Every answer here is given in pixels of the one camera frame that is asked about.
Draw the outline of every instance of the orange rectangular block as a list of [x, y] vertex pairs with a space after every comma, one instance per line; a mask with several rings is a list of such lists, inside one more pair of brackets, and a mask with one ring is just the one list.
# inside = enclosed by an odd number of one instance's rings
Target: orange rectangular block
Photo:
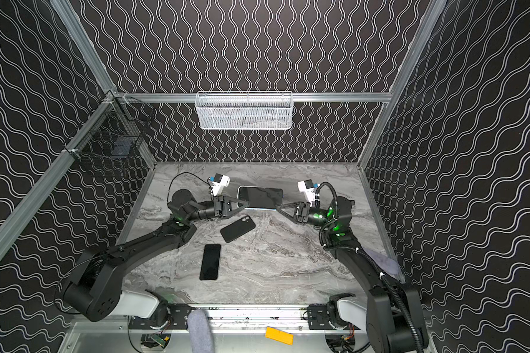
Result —
[[294, 335], [274, 329], [272, 327], [267, 328], [267, 331], [265, 331], [265, 337], [289, 344], [291, 346], [293, 345]]

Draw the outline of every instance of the smartphone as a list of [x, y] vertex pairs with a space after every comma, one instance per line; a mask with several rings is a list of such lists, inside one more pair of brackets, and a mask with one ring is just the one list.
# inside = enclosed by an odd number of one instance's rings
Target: smartphone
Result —
[[249, 201], [248, 209], [275, 209], [283, 204], [283, 189], [271, 187], [239, 187], [237, 198]]
[[224, 238], [226, 243], [229, 243], [254, 229], [255, 222], [251, 219], [251, 217], [243, 216], [237, 221], [222, 228], [220, 230], [220, 234], [222, 234], [222, 238]]
[[200, 268], [201, 281], [214, 281], [218, 279], [218, 267], [220, 266], [220, 251], [222, 245], [207, 244], [202, 255], [202, 266]]

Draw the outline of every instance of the wire basket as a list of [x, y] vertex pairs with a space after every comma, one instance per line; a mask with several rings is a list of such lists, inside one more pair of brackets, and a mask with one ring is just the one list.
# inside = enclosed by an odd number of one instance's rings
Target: wire basket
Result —
[[68, 150], [80, 168], [95, 177], [122, 176], [139, 155], [153, 106], [134, 98], [116, 98], [75, 149]]
[[287, 130], [293, 93], [201, 91], [194, 102], [202, 129]]

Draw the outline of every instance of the gray marble tabletop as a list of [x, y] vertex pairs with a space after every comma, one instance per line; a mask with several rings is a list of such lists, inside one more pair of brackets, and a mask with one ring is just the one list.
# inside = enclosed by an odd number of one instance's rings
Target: gray marble tabletop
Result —
[[[306, 201], [297, 182], [328, 181], [338, 195], [355, 200], [352, 229], [361, 244], [385, 254], [355, 165], [342, 164], [160, 164], [127, 240], [140, 237], [169, 218], [166, 206], [171, 179], [189, 171], [206, 180], [215, 173], [231, 178], [223, 194], [237, 196], [241, 185], [279, 187], [284, 203]], [[170, 194], [189, 189], [198, 201], [208, 199], [208, 187], [195, 177], [178, 177]], [[321, 202], [332, 196], [326, 188]], [[243, 215], [250, 215], [256, 228], [231, 243], [220, 229]], [[325, 303], [339, 293], [365, 293], [346, 267], [318, 244], [312, 227], [293, 224], [276, 211], [243, 210], [228, 220], [199, 221], [192, 240], [180, 249], [161, 254], [129, 273], [126, 289], [150, 289], [175, 303]], [[221, 244], [218, 279], [200, 281], [204, 245]]]

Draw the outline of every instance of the black wallpaper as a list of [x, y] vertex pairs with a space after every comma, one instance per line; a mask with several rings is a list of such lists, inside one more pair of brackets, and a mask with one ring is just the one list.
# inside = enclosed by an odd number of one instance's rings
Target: black wallpaper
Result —
[[389, 91], [428, 0], [72, 0], [118, 90]]
[[0, 225], [103, 96], [47, 0], [0, 1]]
[[85, 248], [116, 243], [148, 171], [140, 157], [131, 166], [99, 179], [75, 163], [2, 258], [0, 353], [57, 352], [71, 316], [53, 305], [55, 286]]
[[160, 104], [146, 141], [158, 161], [355, 163], [381, 105], [296, 103], [289, 130], [224, 131], [200, 129], [193, 104]]
[[530, 352], [530, 1], [448, 3], [366, 174], [438, 352]]

